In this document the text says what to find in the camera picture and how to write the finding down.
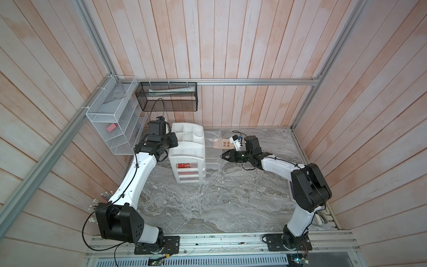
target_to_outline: mounting plate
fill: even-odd
[[[284,245],[283,245],[283,234],[268,234],[265,235],[265,239],[268,246],[268,251],[289,251]],[[313,247],[311,246],[311,242],[308,238],[308,235],[300,241],[299,243],[299,251],[305,251],[305,250],[312,250]]]
[[[179,235],[174,236],[165,236],[163,238],[163,244],[165,247],[167,247],[167,253],[168,254],[178,254],[179,253]],[[147,247],[145,243],[137,243],[135,246],[135,255],[148,255],[151,253],[150,248]]]

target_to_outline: vent grille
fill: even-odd
[[[148,266],[148,257],[117,258],[119,267]],[[288,265],[286,254],[226,255],[226,256],[174,256],[164,260],[162,266],[276,266]],[[114,267],[113,258],[99,259],[96,267]]]

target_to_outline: pink eraser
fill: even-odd
[[[117,123],[112,123],[110,126],[107,127],[107,131],[111,132],[117,127]]]

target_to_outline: wooden wall panel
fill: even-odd
[[[3,205],[107,69],[71,2],[1,1],[0,35]],[[125,164],[85,124],[0,242],[3,265],[80,265],[88,206],[116,190]],[[86,239],[97,234],[85,227]]]
[[[153,79],[317,76],[356,3],[85,1],[116,68],[120,65],[124,75]],[[143,70],[137,70],[135,62],[142,63]],[[199,110],[167,112],[171,122],[290,126],[308,89],[203,86],[198,92]]]
[[[416,266],[426,261],[427,1],[390,3],[371,2],[296,134],[369,266]]]

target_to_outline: white wire basket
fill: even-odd
[[[115,155],[133,155],[135,143],[139,141],[147,114],[141,115],[138,100],[130,100],[137,87],[135,77],[131,82],[121,82],[129,76],[112,76],[102,92],[86,112],[99,135]]]

